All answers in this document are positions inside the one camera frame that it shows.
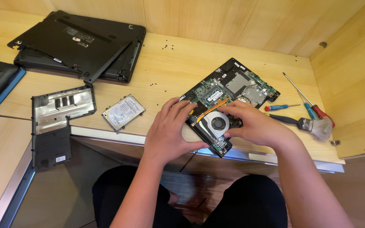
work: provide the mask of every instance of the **red and blue screwdriver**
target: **red and blue screwdriver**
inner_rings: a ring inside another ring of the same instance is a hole
[[[280,109],[284,109],[284,108],[289,108],[289,107],[293,107],[293,106],[300,106],[300,105],[280,105],[280,106],[265,106],[264,110],[266,111],[274,111],[274,110],[280,110]]]

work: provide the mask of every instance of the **floor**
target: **floor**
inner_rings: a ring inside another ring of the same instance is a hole
[[[122,165],[72,140],[73,161],[37,173],[12,227],[96,228],[91,188],[105,170]],[[272,178],[279,187],[278,178]],[[232,180],[164,171],[162,184],[179,196],[176,209],[202,224]]]

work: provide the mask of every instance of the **metal edge trim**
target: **metal edge trim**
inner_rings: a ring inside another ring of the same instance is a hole
[[[11,179],[9,180],[7,187],[5,188],[4,193],[0,199],[0,222],[3,218],[5,211],[7,210],[11,200],[22,181],[22,178],[32,160],[32,141],[29,142],[25,152],[23,153],[15,171],[12,174]]]
[[[97,129],[83,128],[83,127],[75,127],[71,126],[71,134],[78,137],[86,137],[100,141],[112,141],[123,144],[144,146],[144,141],[146,139],[145,136],[131,135],[126,133],[119,132],[108,132]],[[198,155],[210,156],[210,157],[219,157],[213,154],[209,149],[200,149],[197,153]],[[277,155],[270,153],[263,153],[257,151],[247,151],[241,149],[231,149],[229,150],[229,154],[225,155],[223,158],[232,159],[237,161],[250,161],[257,163],[267,163],[269,165],[278,164]],[[333,172],[344,172],[343,164],[333,163],[333,162],[322,162],[322,161],[313,161],[318,170],[326,170]]]

